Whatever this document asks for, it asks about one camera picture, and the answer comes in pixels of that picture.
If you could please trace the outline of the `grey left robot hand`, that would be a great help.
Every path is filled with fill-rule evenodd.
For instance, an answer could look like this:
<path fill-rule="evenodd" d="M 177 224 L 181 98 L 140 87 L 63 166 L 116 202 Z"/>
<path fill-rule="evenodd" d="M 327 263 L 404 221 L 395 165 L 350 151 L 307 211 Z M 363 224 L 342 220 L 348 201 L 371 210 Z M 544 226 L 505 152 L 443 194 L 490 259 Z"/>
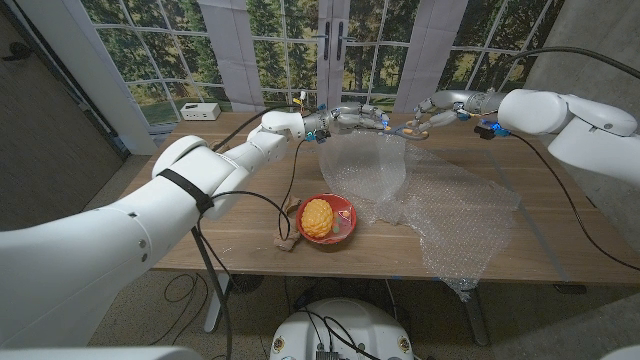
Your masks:
<path fill-rule="evenodd" d="M 305 132 L 317 139 L 353 130 L 389 130 L 390 118 L 378 107 L 357 102 L 340 103 L 337 107 L 318 110 L 303 118 Z"/>

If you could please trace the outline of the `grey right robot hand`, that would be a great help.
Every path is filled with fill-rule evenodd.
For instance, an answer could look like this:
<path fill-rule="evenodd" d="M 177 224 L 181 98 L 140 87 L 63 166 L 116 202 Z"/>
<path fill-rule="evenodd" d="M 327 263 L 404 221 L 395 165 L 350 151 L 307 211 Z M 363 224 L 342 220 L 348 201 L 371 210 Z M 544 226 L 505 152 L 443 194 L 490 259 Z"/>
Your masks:
<path fill-rule="evenodd" d="M 442 127 L 454 121 L 496 113 L 506 93 L 494 91 L 442 90 L 420 102 L 408 123 L 415 133 Z"/>

